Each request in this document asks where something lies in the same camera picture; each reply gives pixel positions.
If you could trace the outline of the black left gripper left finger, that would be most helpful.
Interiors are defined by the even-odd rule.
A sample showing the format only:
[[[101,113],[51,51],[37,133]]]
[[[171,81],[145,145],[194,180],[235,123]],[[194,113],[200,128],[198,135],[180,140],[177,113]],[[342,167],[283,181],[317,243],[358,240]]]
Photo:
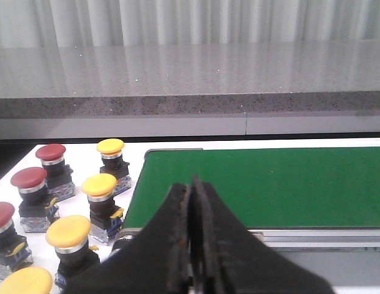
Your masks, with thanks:
[[[64,293],[188,293],[187,186],[173,184],[122,249],[71,278]]]

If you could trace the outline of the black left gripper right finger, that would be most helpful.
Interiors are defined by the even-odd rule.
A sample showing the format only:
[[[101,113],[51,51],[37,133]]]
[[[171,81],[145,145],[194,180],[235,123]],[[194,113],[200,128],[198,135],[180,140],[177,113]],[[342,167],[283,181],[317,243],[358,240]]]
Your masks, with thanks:
[[[193,176],[188,213],[190,260],[198,293],[332,293],[322,277],[253,236],[211,183]]]

